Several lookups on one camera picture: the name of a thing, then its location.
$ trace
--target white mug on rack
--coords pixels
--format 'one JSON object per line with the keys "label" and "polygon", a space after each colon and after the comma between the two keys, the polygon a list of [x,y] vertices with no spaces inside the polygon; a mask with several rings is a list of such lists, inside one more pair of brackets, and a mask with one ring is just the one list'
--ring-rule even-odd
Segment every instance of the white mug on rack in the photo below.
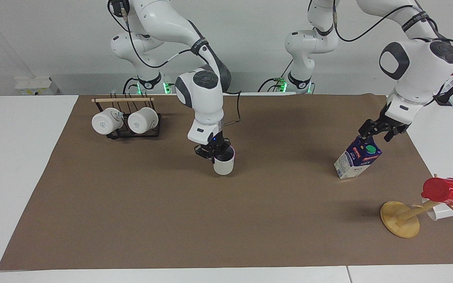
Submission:
{"label": "white mug on rack", "polygon": [[92,127],[99,134],[111,134],[123,127],[123,113],[115,108],[107,108],[92,118]]}
{"label": "white mug on rack", "polygon": [[[429,199],[423,198],[422,203],[425,203]],[[439,204],[427,212],[427,215],[434,221],[438,221],[440,219],[444,219],[447,217],[453,216],[453,210],[449,208],[446,204]]]}
{"label": "white mug on rack", "polygon": [[128,124],[134,133],[144,134],[158,125],[158,115],[155,110],[144,107],[129,116]]}

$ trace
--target green led light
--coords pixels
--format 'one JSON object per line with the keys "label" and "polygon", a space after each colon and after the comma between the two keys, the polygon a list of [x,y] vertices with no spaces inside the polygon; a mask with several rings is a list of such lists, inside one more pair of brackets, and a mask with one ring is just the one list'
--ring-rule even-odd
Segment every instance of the green led light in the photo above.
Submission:
{"label": "green led light", "polygon": [[166,84],[166,83],[163,83],[164,84],[164,92],[165,94],[169,94],[172,92],[171,90],[171,87],[169,86],[169,84]]}
{"label": "green led light", "polygon": [[310,83],[309,88],[307,89],[307,94],[314,94],[315,89],[316,89],[316,84]]}
{"label": "green led light", "polygon": [[288,88],[288,83],[287,82],[282,82],[282,85],[279,86],[279,91],[280,92],[286,92],[286,89]]}

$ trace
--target white cup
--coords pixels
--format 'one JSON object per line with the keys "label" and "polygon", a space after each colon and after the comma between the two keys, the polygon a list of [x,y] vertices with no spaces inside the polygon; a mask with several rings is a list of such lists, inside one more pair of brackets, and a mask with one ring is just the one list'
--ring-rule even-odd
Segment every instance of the white cup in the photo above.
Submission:
{"label": "white cup", "polygon": [[122,126],[123,113],[115,108],[107,108],[92,118],[92,127],[99,134],[111,134]]}
{"label": "white cup", "polygon": [[[428,201],[429,199],[423,198],[422,203]],[[427,215],[434,221],[444,219],[447,217],[452,217],[453,216],[453,210],[449,208],[446,204],[439,204],[429,211],[427,211]]]}
{"label": "white cup", "polygon": [[232,159],[228,161],[219,161],[218,159],[214,159],[214,171],[222,176],[230,174],[234,170],[234,161],[235,161],[235,150],[232,147],[232,150],[234,151],[234,156]]}
{"label": "white cup", "polygon": [[129,128],[136,134],[144,134],[158,125],[158,115],[155,110],[144,107],[129,116]]}

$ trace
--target black metal mug rack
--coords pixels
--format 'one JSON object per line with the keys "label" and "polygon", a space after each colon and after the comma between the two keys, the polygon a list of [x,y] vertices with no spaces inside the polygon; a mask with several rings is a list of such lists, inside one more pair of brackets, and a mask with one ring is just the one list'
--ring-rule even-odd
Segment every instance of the black metal mug rack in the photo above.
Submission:
{"label": "black metal mug rack", "polygon": [[[97,98],[97,99],[92,99],[92,102],[94,102],[99,109],[100,112],[103,112],[105,109],[101,106],[101,103],[111,103],[111,106],[118,111],[123,112],[123,126],[120,129],[117,129],[113,131],[110,134],[107,134],[106,136],[112,140],[118,140],[119,138],[158,138],[160,135],[160,126],[162,124],[162,115],[157,112],[158,115],[158,124],[155,128],[150,129],[149,131],[143,133],[143,134],[136,134],[134,133],[131,128],[128,126],[128,118],[133,114],[132,112],[132,107],[130,106],[130,103],[133,104],[133,107],[136,109],[136,111],[139,111],[140,108],[137,107],[136,102],[144,102],[146,107],[149,107],[153,110],[155,110],[155,105],[154,102],[155,99],[153,97],[142,97],[142,98],[133,98],[133,97],[124,97],[124,98],[118,98],[116,95],[113,97],[111,95],[111,98]],[[127,103],[127,108],[128,111],[124,112],[121,109],[120,103]]]}

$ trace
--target wire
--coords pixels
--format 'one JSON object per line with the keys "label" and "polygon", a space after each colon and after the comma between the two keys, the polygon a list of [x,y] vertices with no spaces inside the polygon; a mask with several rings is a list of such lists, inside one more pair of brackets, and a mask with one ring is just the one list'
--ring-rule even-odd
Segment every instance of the wire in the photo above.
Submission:
{"label": "wire", "polygon": [[438,25],[436,24],[435,20],[433,20],[432,18],[426,18],[429,22],[431,22],[433,24],[433,27],[435,28],[435,30],[438,32]]}
{"label": "wire", "polygon": [[137,88],[137,89],[139,90],[139,86],[138,86],[137,84],[131,84],[131,85],[127,88],[127,92],[128,92],[127,94],[129,95],[130,98],[132,98],[131,90],[130,90],[131,88]]}
{"label": "wire", "polygon": [[111,12],[111,9],[109,9],[109,5],[111,4],[111,0],[108,0],[108,12],[109,14],[111,15],[111,17],[113,18],[113,20],[115,20],[115,22],[126,32],[128,32],[128,30],[115,18],[115,15]]}
{"label": "wire", "polygon": [[198,55],[202,60],[204,60],[206,64],[210,65],[210,64],[209,64],[209,61],[207,61],[207,59],[204,58],[204,56],[202,56],[202,55],[199,54],[199,53],[197,53],[197,55]]}
{"label": "wire", "polygon": [[424,41],[424,42],[431,42],[431,40],[429,40],[429,39],[427,39],[427,38],[423,38],[423,37],[414,37],[414,38],[412,38],[412,39],[420,39],[420,40],[422,40],[422,41]]}
{"label": "wire", "polygon": [[270,88],[268,88],[268,91],[267,91],[267,92],[270,92],[270,90],[271,90],[272,88],[274,88],[274,89],[272,90],[272,92],[274,92],[274,91],[275,91],[275,88],[277,88],[277,84],[275,84],[275,85],[271,86]]}
{"label": "wire", "polygon": [[435,102],[435,101],[436,101],[436,97],[437,97],[438,95],[442,95],[442,94],[443,94],[443,93],[442,93],[442,90],[444,90],[444,87],[445,87],[445,84],[442,84],[442,87],[441,87],[440,90],[438,91],[438,94],[437,94],[437,95],[434,95],[434,96],[433,96],[433,99],[432,99],[430,102],[426,103],[426,104],[424,105],[424,107],[426,107],[426,106],[428,106],[429,104],[432,104],[433,102]]}
{"label": "wire", "polygon": [[241,100],[241,93],[242,91],[239,91],[237,93],[231,93],[231,92],[225,92],[226,94],[232,94],[232,95],[237,95],[237,117],[239,118],[238,120],[235,120],[235,121],[232,121],[232,122],[229,122],[229,123],[226,123],[225,124],[225,127],[226,126],[230,126],[232,124],[235,124],[235,123],[239,123],[241,121],[241,110],[239,108],[239,102]]}
{"label": "wire", "polygon": [[378,22],[376,22],[374,25],[372,25],[372,27],[370,27],[369,29],[367,29],[365,32],[363,32],[363,34],[361,34],[360,36],[354,38],[354,39],[345,39],[343,38],[340,33],[338,32],[338,15],[337,15],[337,7],[335,5],[335,2],[336,0],[333,0],[333,21],[334,21],[334,26],[335,26],[335,31],[337,32],[337,35],[338,37],[345,41],[345,42],[353,42],[353,41],[356,41],[358,39],[360,39],[361,37],[365,36],[367,33],[369,33],[372,29],[374,29],[377,25],[379,25],[381,22],[383,22],[383,20],[387,19],[388,16],[392,15],[393,13],[401,10],[401,9],[404,9],[404,8],[412,8],[413,5],[403,5],[401,7],[398,7],[392,11],[390,11],[387,15],[383,16],[383,18],[381,18]]}
{"label": "wire", "polygon": [[127,86],[129,84],[129,82],[132,82],[132,81],[135,81],[136,79],[134,77],[131,77],[130,79],[128,79],[126,82],[125,82],[125,85],[123,86],[123,94],[125,94],[125,92],[127,91]]}
{"label": "wire", "polygon": [[191,50],[183,50],[177,54],[175,54],[174,56],[172,56],[171,58],[167,59],[165,62],[163,62],[162,64],[158,65],[158,66],[151,66],[149,65],[148,63],[144,62],[144,60],[141,58],[141,56],[139,55],[139,53],[137,52],[136,48],[135,48],[135,45],[134,45],[134,41],[133,41],[133,38],[132,38],[132,32],[131,32],[131,28],[130,26],[128,25],[128,22],[127,22],[127,29],[129,30],[128,33],[129,33],[129,38],[131,39],[131,45],[133,46],[133,50],[135,52],[135,54],[137,55],[137,58],[139,58],[139,60],[145,64],[147,67],[149,68],[153,68],[153,69],[158,69],[158,68],[161,68],[163,66],[165,66],[167,63],[169,63],[172,59],[176,58],[178,55],[181,55],[183,53],[186,53],[186,52],[191,52]]}
{"label": "wire", "polygon": [[276,81],[277,81],[277,79],[276,79],[275,77],[272,77],[272,79],[268,79],[268,80],[264,81],[264,82],[261,84],[261,86],[260,86],[260,88],[258,89],[257,92],[260,92],[261,89],[262,89],[267,83],[269,83],[269,82],[276,82]]}
{"label": "wire", "polygon": [[446,37],[438,37],[438,38],[435,38],[434,40],[441,40],[441,41],[453,42],[453,39],[446,38]]}
{"label": "wire", "polygon": [[284,77],[284,74],[286,73],[286,71],[289,69],[289,66],[291,66],[291,63],[293,63],[294,59],[291,59],[291,62],[289,62],[288,66],[286,67],[286,70],[284,70],[284,72],[282,72],[282,75],[281,77]]}

